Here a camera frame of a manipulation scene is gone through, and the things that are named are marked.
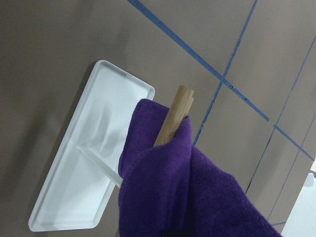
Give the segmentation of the purple microfiber towel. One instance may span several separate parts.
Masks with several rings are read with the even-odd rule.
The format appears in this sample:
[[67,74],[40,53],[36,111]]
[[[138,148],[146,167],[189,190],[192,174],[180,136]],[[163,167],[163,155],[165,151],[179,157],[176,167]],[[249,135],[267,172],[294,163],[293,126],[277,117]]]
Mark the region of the purple microfiber towel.
[[277,237],[236,179],[192,145],[189,118],[154,146],[168,108],[138,102],[118,173],[122,237]]

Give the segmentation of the white wooden-bar towel rack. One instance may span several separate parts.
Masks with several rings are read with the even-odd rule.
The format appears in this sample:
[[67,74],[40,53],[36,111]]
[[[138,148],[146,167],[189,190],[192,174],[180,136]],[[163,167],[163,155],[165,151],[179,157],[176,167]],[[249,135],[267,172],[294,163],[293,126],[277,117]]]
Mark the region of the white wooden-bar towel rack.
[[87,81],[29,219],[33,232],[97,226],[114,187],[119,159],[140,100],[152,86],[98,61]]

